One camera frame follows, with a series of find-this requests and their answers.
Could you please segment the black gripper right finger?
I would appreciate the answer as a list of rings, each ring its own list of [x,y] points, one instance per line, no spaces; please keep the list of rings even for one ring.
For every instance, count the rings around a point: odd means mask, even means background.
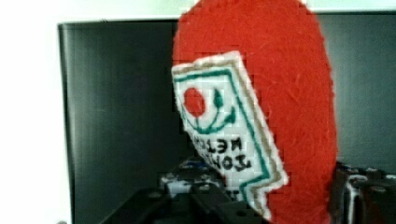
[[[341,162],[333,172],[331,224],[396,224],[396,179]]]

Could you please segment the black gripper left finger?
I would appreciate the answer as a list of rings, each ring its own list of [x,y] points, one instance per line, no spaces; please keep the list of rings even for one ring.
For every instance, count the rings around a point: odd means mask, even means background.
[[[156,188],[137,191],[100,224],[268,224],[240,192],[226,189],[219,173],[189,158],[158,178]]]

